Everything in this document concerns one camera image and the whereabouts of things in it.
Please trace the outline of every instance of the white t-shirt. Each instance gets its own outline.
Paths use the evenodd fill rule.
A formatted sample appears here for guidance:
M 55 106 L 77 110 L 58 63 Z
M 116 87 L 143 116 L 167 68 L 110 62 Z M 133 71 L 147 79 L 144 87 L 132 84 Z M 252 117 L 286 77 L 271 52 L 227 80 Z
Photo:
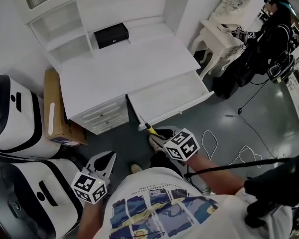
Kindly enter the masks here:
M 255 200 L 244 189 L 236 196 L 202 196 L 174 171 L 150 168 L 128 176 L 117 188 L 94 239 L 289 238 L 289 207 L 265 217 L 267 225 L 261 228 L 245 224 L 247 206 Z

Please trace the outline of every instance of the cabinet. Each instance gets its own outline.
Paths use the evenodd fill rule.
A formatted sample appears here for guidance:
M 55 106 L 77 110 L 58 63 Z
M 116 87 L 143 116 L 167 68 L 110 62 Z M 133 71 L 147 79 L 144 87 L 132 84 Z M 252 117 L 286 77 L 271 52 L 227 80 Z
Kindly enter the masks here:
M 94 134 L 101 134 L 129 122 L 125 95 L 94 107 L 72 120 Z

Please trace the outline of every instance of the person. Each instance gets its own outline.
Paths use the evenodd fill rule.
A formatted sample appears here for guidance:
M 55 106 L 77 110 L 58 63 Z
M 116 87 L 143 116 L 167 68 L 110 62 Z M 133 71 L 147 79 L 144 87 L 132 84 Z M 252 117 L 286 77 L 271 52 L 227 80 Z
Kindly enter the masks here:
M 245 224 L 247 206 L 256 199 L 245 193 L 244 180 L 223 170 L 200 174 L 217 195 L 203 196 L 183 180 L 181 172 L 151 139 L 155 152 L 151 167 L 132 165 L 132 175 L 107 202 L 85 203 L 77 239 L 201 239 L 289 238 L 290 207 L 281 207 L 264 218 L 266 225 Z M 194 170 L 217 167 L 199 154 L 187 164 Z
M 264 75 L 271 62 L 287 49 L 291 30 L 291 6 L 288 0 L 268 0 L 266 9 L 273 15 L 256 33 L 255 39 L 249 39 L 242 55 L 233 61 L 221 77 L 213 79 L 212 90 L 218 97 L 230 98 L 239 87 L 250 83 L 256 74 Z

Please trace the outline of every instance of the desk drawer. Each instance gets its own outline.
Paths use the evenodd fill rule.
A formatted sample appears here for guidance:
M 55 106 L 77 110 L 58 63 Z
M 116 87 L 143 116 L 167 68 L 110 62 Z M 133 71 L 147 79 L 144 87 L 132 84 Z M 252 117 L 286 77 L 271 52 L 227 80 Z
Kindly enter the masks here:
M 112 120 L 112 121 L 108 121 L 107 123 L 95 126 L 91 129 L 91 132 L 94 134 L 101 134 L 103 132 L 106 132 L 108 130 L 111 130 L 117 126 L 123 125 L 126 122 L 129 121 L 129 117 L 120 117 L 118 119 Z
M 197 73 L 190 72 L 154 86 L 129 94 L 129 99 L 140 121 L 139 130 L 145 129 L 141 117 L 155 125 L 206 99 L 209 92 Z
M 94 107 L 72 120 L 90 130 L 95 124 L 119 114 L 122 114 L 123 116 L 127 114 L 125 96 L 121 96 L 100 106 Z

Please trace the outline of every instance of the human arm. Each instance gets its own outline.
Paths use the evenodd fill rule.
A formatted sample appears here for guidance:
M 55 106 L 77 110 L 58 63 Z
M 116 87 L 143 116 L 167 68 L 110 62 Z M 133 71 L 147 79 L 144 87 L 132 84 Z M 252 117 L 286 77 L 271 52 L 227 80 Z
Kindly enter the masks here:
M 209 159 L 194 154 L 186 162 L 195 172 L 203 169 L 218 167 Z M 245 180 L 229 170 L 215 171 L 199 174 L 199 177 L 210 187 L 217 195 L 235 195 L 244 187 Z
M 103 224 L 102 201 L 95 205 L 85 203 L 77 239 L 93 239 Z

